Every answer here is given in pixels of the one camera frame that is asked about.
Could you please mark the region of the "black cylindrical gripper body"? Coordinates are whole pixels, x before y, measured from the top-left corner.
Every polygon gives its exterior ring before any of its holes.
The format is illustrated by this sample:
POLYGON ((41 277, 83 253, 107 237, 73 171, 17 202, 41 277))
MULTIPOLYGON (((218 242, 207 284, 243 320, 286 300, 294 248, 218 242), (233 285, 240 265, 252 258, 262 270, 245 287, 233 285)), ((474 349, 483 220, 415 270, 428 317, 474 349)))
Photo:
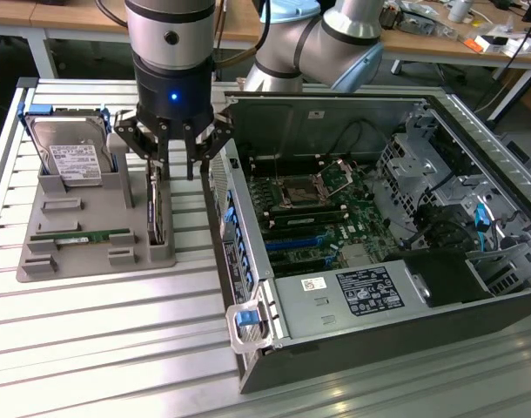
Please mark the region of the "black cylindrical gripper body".
POLYGON ((211 57, 185 70, 166 70, 133 56, 138 85, 138 121, 152 131, 166 122, 173 131, 188 123, 195 131, 205 130, 213 121, 211 57))

